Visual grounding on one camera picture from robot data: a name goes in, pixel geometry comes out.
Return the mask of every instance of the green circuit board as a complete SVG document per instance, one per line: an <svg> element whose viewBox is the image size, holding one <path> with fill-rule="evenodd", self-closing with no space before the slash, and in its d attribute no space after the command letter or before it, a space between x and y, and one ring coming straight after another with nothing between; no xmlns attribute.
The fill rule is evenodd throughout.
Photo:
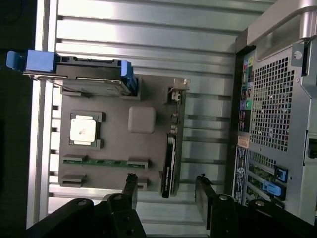
<svg viewBox="0 0 317 238"><path fill-rule="evenodd" d="M126 167L126 168L138 168L144 169L144 165L128 164L124 160L98 160L98 159L86 159L83 161L64 160L64 164L74 165L95 165L95 166L113 166L113 167Z"/></svg>
<svg viewBox="0 0 317 238"><path fill-rule="evenodd" d="M254 187L256 187L257 189L262 190L262 185L263 184L260 181L258 181L257 179L255 179L254 177L249 175L248 176L248 182L250 184L252 184Z"/></svg>
<svg viewBox="0 0 317 238"><path fill-rule="evenodd" d="M249 170L255 173L256 175L260 176L261 178L265 179L266 181L275 181L275 176L273 174L270 174L269 172L259 168L258 166L249 164Z"/></svg>

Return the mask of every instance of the ventilation grille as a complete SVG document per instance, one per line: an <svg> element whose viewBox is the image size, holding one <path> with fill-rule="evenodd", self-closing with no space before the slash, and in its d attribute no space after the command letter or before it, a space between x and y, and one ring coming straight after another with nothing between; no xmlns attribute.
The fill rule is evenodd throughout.
<svg viewBox="0 0 317 238"><path fill-rule="evenodd" d="M269 168L274 169L274 165L276 165L276 160L272 160L268 157L265 157L263 155L260 155L253 151L248 151L249 159L252 159L262 165L265 165Z"/></svg>
<svg viewBox="0 0 317 238"><path fill-rule="evenodd" d="M255 70L251 141L287 151L294 71L288 57Z"/></svg>

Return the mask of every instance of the sticker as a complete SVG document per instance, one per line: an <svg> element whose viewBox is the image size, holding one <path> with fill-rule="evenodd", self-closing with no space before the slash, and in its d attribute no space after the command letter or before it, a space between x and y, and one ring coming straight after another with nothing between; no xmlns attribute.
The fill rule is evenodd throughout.
<svg viewBox="0 0 317 238"><path fill-rule="evenodd" d="M251 56L249 59L248 59L248 67L251 67L253 66L253 56Z"/></svg>
<svg viewBox="0 0 317 238"><path fill-rule="evenodd" d="M261 110L262 109L262 101L253 101L253 109Z"/></svg>
<svg viewBox="0 0 317 238"><path fill-rule="evenodd" d="M250 139L246 136L238 136L238 146L248 149Z"/></svg>
<svg viewBox="0 0 317 238"><path fill-rule="evenodd" d="M253 122L253 123L251 124L251 130L256 130L256 123L255 123L255 122Z"/></svg>
<svg viewBox="0 0 317 238"><path fill-rule="evenodd" d="M251 123L251 110L241 110L239 117L239 131L249 132Z"/></svg>
<svg viewBox="0 0 317 238"><path fill-rule="evenodd" d="M246 157L247 150L245 148L237 146L236 149L236 163L235 163L235 175L233 182L232 196L240 204L243 202L243 189L244 189L244 177L246 171Z"/></svg>

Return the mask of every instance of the silver metal surface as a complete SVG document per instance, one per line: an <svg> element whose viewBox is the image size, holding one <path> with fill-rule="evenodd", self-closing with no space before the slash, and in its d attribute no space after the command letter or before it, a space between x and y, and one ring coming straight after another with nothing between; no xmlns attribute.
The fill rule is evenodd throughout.
<svg viewBox="0 0 317 238"><path fill-rule="evenodd" d="M260 37L271 33L288 20L307 11L314 11L316 8L317 0L278 0L248 27L247 45L253 45ZM300 30L302 33L307 32L306 29L311 29L307 21L303 21L304 24L301 26L304 29Z"/></svg>
<svg viewBox="0 0 317 238"><path fill-rule="evenodd" d="M190 80L176 78L174 79L174 89L179 90L188 90L189 89Z"/></svg>
<svg viewBox="0 0 317 238"><path fill-rule="evenodd" d="M262 201L256 201L256 205L263 207L265 204Z"/></svg>
<svg viewBox="0 0 317 238"><path fill-rule="evenodd" d="M162 199L157 193L138 194L138 214L148 234L206 234L200 214L194 204L194 179L201 172L209 175L217 186L217 193L223 191L224 163L228 138L234 69L234 42L236 35L255 20L271 3L267 1L235 0L144 0L144 1L67 1L58 2L56 37L50 36L49 43L55 44L59 54L100 59L128 59L135 66L136 74L170 76L191 80L186 104L186 137L191 141L183 144L181 185L177 197ZM37 29L37 37L51 30L48 25ZM57 184L59 160L59 128L61 96L58 88L53 90L53 106L46 111L46 121L52 119L54 132L45 139L50 145L45 157L30 161L30 169L43 170L48 175L48 192L43 190L41 214L53 212L72 198L86 197L95 204L107 191L93 188L63 188ZM33 100L39 103L39 93ZM33 135L33 140L41 137ZM49 171L40 164L48 161ZM31 184L41 184L41 174ZM39 203L28 208L29 226L36 220L33 213Z"/></svg>
<svg viewBox="0 0 317 238"><path fill-rule="evenodd" d="M300 39L309 39L316 35L317 10L302 14L300 23Z"/></svg>
<svg viewBox="0 0 317 238"><path fill-rule="evenodd" d="M35 49L47 50L49 0L38 0ZM29 228L39 221L41 165L42 165L42 140L44 119L45 84L33 82L32 118L30 137L30 166L28 181L28 202L26 227Z"/></svg>
<svg viewBox="0 0 317 238"><path fill-rule="evenodd" d="M81 202L78 203L79 206L83 206L83 205L85 205L85 204L86 204L85 201L81 201Z"/></svg>
<svg viewBox="0 0 317 238"><path fill-rule="evenodd" d="M262 68L266 65L270 65L271 63L275 63L277 61L279 63L280 60L286 59L286 58L289 58L290 60L293 58L291 46L285 49L284 51L281 51L280 53L276 53L272 55L271 57L266 58L265 60L261 62L255 62L253 69L257 70L259 68ZM286 74L288 74L288 72L293 72L292 77L295 80L296 78L301 77L302 69L301 67L292 67L288 64ZM281 79L283 80L283 84L287 84L288 79L286 79L284 82L284 74L285 72L282 73L283 76L280 78L280 80ZM267 91L268 87L264 88L265 93L270 93L270 91ZM283 91L282 89L281 95L285 96L284 94L286 93L287 93L286 90ZM305 141L306 141L306 129L307 129L307 121L305 121L304 118L308 118L308 115L309 115L310 99L306 95L305 91L302 89L301 85L295 82L292 83L292 91L288 92L288 96L290 96L289 93L292 93L291 108L290 108L291 110L287 111L287 113L285 114L285 112L282 110L282 107L280 107L279 109L280 111L277 112L276 114L279 117L283 117L282 119L283 123L279 124L279 127L282 125L282 129L278 128L278 132L280 130L281 132L283 132L284 125L288 127L285 135L282 135L283 133L279 133L278 135L278 139L283 140L283 138L284 139L287 138L287 149L286 149L287 151L285 151L285 146L282 147L282 141L278 142L276 147L274 143L269 144L270 141L275 141L275 136L274 138L271 138L269 136L269 134L274 133L274 131L270 132L269 130L267 132L264 131L264 133L268 134L268 138L265 139L264 145L263 143L258 144L258 141L253 140L252 142L250 142L249 150L257 152L269 159L275 160L277 164L289 169L290 176L292 176L293 179L289 180L287 183L285 209L295 215L299 215L301 213L301 207L304 205L302 204L302 195L299 192L302 189L302 179L303 179L303 169L304 169L303 168L303 153L304 153L304 147L305 147ZM284 103L286 102L285 97L282 97L281 99L278 99L278 100L284 100ZM275 120L277 122L277 119L278 118L273 119L273 121L270 121L270 123L271 122L274 123ZM307 214L300 217L308 222L312 222L313 220L312 216L310 216L310 218L308 219Z"/></svg>
<svg viewBox="0 0 317 238"><path fill-rule="evenodd" d="M222 195L222 196L220 196L220 197L219 197L219 199L220 199L220 200L222 200L222 201L226 201L226 200L228 200L228 197L227 197L227 196Z"/></svg>
<svg viewBox="0 0 317 238"><path fill-rule="evenodd" d="M48 51L55 51L55 35L57 20L58 0L50 0L50 19L48 32ZM42 171L41 171L41 198L39 219L47 216L48 198L45 196L49 192L49 168L51 153L51 132L52 132L52 110L53 110L53 85L45 83L44 98L44 121L43 121L43 145L42 145Z"/></svg>
<svg viewBox="0 0 317 238"><path fill-rule="evenodd" d="M302 17L295 16L276 30L256 41L257 60L265 59L289 45L300 41L300 25Z"/></svg>
<svg viewBox="0 0 317 238"><path fill-rule="evenodd" d="M287 151L295 71L292 57L254 70L251 142Z"/></svg>
<svg viewBox="0 0 317 238"><path fill-rule="evenodd" d="M310 42L307 75L302 77L303 90L310 97L310 112L308 116L306 144L304 150L304 169L302 181L302 201L300 204L300 217L311 222L316 215L317 184L314 182L317 173L317 160L308 157L309 140L317 139L317 88L316 88L316 62L317 62L317 40Z"/></svg>

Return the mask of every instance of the blue clip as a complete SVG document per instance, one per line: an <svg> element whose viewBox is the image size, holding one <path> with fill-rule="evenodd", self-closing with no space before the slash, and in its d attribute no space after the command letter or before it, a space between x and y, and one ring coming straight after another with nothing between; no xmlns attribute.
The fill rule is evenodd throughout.
<svg viewBox="0 0 317 238"><path fill-rule="evenodd" d="M55 73L56 58L55 52L28 50L26 70Z"/></svg>
<svg viewBox="0 0 317 238"><path fill-rule="evenodd" d="M281 180L282 182L286 182L286 171L278 169L278 173L280 174L278 179Z"/></svg>
<svg viewBox="0 0 317 238"><path fill-rule="evenodd" d="M6 55L6 66L13 70L23 72L23 57L15 51L9 51Z"/></svg>
<svg viewBox="0 0 317 238"><path fill-rule="evenodd" d="M282 195L282 189L272 182L264 181L262 190L277 197Z"/></svg>
<svg viewBox="0 0 317 238"><path fill-rule="evenodd" d="M134 76L134 68L131 63L126 60L121 60L121 77L127 79L128 87L132 87L133 90L138 90L138 81Z"/></svg>

